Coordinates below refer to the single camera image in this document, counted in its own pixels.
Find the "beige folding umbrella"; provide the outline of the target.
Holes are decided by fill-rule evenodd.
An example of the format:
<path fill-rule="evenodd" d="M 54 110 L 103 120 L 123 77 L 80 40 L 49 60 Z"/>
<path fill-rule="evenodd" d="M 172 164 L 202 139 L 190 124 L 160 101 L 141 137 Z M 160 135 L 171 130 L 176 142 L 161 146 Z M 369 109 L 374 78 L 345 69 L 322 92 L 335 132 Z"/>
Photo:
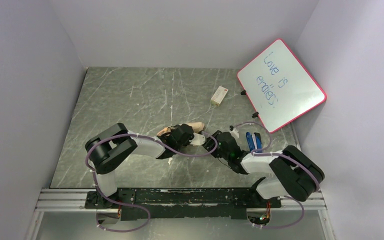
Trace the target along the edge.
<path fill-rule="evenodd" d="M 192 127 L 194 133 L 199 133 L 200 131 L 204 130 L 205 124 L 203 122 L 188 122 L 185 123 L 186 125 Z M 160 130 L 156 135 L 158 137 L 162 136 L 163 134 L 170 133 L 174 131 L 180 124 L 174 125 L 174 126 L 167 126 L 164 127 L 162 130 Z"/>

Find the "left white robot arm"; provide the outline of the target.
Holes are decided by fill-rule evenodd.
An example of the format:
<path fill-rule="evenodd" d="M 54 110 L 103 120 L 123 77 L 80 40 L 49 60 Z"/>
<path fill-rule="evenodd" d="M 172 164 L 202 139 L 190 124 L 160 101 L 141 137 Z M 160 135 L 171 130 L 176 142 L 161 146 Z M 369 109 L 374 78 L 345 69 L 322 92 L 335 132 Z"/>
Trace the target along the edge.
<path fill-rule="evenodd" d="M 188 124 L 175 125 L 156 137 L 142 136 L 116 123 L 85 144 L 86 165 L 94 172 L 94 181 L 103 196 L 117 192 L 115 170 L 130 155 L 168 159 L 188 146 L 196 133 Z"/>

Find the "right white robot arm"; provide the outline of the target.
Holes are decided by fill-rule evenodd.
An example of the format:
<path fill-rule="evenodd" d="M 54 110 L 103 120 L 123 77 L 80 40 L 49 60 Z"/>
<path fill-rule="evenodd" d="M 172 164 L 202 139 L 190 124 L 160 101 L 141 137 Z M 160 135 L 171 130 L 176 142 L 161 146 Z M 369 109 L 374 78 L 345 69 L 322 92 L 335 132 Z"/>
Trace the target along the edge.
<path fill-rule="evenodd" d="M 239 147 L 238 134 L 233 131 L 216 131 L 206 138 L 203 147 L 214 158 L 224 159 L 237 174 L 263 174 L 251 190 L 264 200 L 288 195 L 304 202 L 320 188 L 325 173 L 296 146 L 264 152 L 259 133 L 247 132 L 245 136 L 248 151 Z"/>

